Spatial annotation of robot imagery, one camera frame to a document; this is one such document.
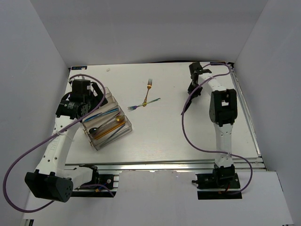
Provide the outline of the blue table knife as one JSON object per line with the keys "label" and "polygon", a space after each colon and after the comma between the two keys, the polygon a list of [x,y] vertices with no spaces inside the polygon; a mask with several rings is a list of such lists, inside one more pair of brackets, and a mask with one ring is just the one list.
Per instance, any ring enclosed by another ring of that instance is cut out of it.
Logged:
{"label": "blue table knife", "polygon": [[88,122],[88,121],[94,120],[94,119],[96,119],[96,118],[99,118],[99,117],[108,115],[108,114],[113,113],[113,112],[116,112],[116,111],[118,111],[118,110],[119,110],[119,108],[113,108],[113,109],[110,109],[110,110],[108,110],[108,111],[106,111],[106,112],[103,112],[103,113],[97,113],[97,114],[95,114],[95,115],[93,115],[93,116],[91,116],[91,117],[85,119],[83,122]]}

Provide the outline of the gold ornate fork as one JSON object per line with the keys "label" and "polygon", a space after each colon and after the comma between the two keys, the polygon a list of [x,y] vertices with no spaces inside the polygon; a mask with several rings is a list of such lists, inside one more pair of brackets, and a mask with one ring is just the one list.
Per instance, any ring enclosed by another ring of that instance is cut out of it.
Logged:
{"label": "gold ornate fork", "polygon": [[145,107],[147,105],[147,98],[148,98],[148,93],[149,93],[149,90],[152,88],[152,79],[149,79],[148,80],[148,84],[147,84],[147,92],[146,92],[146,96],[145,96],[145,99],[143,101],[143,107]]}

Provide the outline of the iridescent rainbow fork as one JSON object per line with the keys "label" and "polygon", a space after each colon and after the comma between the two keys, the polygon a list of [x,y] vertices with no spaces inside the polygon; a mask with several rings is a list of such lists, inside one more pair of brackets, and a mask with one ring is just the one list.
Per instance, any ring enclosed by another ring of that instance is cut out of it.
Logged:
{"label": "iridescent rainbow fork", "polygon": [[140,104],[140,105],[129,106],[127,109],[128,109],[128,111],[133,111],[133,110],[136,110],[138,107],[141,107],[141,106],[144,106],[144,105],[147,105],[147,104],[150,104],[150,103],[159,101],[160,99],[161,99],[161,98],[157,98],[157,99],[154,99],[154,100],[151,100],[151,101],[142,103],[142,104]]}

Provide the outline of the grey-blue chopstick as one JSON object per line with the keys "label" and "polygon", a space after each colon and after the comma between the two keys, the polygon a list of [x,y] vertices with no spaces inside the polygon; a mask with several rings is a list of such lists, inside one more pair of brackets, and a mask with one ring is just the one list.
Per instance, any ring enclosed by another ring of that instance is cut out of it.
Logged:
{"label": "grey-blue chopstick", "polygon": [[100,147],[106,146],[107,144],[111,143],[112,141],[118,139],[119,137],[125,135],[125,134],[128,133],[128,132],[130,132],[130,129],[126,129],[126,130],[120,132],[119,134],[114,135],[114,136],[112,136],[111,138],[108,138],[106,141],[104,141],[104,142],[100,145]]}
{"label": "grey-blue chopstick", "polygon": [[111,134],[109,138],[111,138],[112,136],[117,135],[117,134],[119,134],[120,132],[122,132],[122,131],[128,129],[128,128],[123,129],[124,127],[125,127],[125,125],[122,125],[122,126],[121,126],[119,129],[117,129],[113,134]]}

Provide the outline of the black table knife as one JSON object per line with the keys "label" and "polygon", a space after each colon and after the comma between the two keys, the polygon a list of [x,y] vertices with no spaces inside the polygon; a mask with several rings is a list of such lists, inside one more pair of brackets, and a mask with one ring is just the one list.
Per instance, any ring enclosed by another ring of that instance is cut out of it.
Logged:
{"label": "black table knife", "polygon": [[195,97],[190,97],[188,99],[188,102],[186,104],[186,106],[184,107],[183,111],[181,112],[181,115],[183,115],[187,110],[188,108],[190,107],[191,103],[192,103],[192,100],[194,99]]}

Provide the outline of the iridescent rainbow spoon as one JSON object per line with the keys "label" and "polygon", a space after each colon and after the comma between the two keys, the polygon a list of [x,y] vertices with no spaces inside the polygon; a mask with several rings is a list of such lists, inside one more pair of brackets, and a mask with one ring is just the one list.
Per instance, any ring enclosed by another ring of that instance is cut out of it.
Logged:
{"label": "iridescent rainbow spoon", "polygon": [[105,122],[103,125],[98,127],[96,132],[93,133],[93,136],[98,136],[98,135],[102,134],[103,132],[121,124],[122,122],[124,122],[124,120],[125,120],[124,115],[119,115],[119,116],[112,118],[111,120]]}

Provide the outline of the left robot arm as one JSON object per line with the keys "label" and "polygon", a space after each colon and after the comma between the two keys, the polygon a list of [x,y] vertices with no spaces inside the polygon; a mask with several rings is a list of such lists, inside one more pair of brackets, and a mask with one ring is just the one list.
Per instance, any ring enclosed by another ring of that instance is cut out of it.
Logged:
{"label": "left robot arm", "polygon": [[96,82],[85,79],[72,81],[71,91],[62,97],[55,113],[56,137],[47,145],[35,171],[27,172],[25,176],[25,183],[35,197],[67,202],[75,188],[84,184],[94,188],[99,184],[96,166],[81,164],[74,169],[65,169],[65,163],[82,117],[107,102]]}

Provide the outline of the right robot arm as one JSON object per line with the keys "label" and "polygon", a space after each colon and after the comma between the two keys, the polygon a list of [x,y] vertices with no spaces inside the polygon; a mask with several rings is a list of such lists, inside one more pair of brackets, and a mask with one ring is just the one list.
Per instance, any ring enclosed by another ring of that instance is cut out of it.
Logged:
{"label": "right robot arm", "polygon": [[228,89],[213,76],[212,71],[201,66],[200,62],[189,65],[191,83],[188,87],[189,98],[184,112],[189,108],[192,99],[206,91],[210,95],[209,118],[214,125],[216,134],[216,150],[213,172],[202,179],[193,181],[200,189],[228,188],[235,176],[235,167],[231,156],[231,134],[233,124],[238,116],[237,93]]}

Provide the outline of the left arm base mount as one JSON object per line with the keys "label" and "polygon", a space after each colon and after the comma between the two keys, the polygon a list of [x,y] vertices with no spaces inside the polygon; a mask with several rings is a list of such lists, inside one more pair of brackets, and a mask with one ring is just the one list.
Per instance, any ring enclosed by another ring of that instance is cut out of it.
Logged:
{"label": "left arm base mount", "polygon": [[98,179],[92,183],[88,182],[75,188],[71,197],[83,198],[113,198],[119,185],[119,175],[100,174]]}

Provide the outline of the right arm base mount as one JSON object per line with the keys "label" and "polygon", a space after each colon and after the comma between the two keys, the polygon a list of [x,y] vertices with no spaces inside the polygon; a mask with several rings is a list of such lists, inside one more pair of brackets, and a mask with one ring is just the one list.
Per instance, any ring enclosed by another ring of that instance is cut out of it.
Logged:
{"label": "right arm base mount", "polygon": [[240,181],[237,173],[233,179],[218,185],[214,180],[212,173],[196,174],[194,180],[191,181],[197,188],[199,200],[239,200],[242,199],[240,191]]}

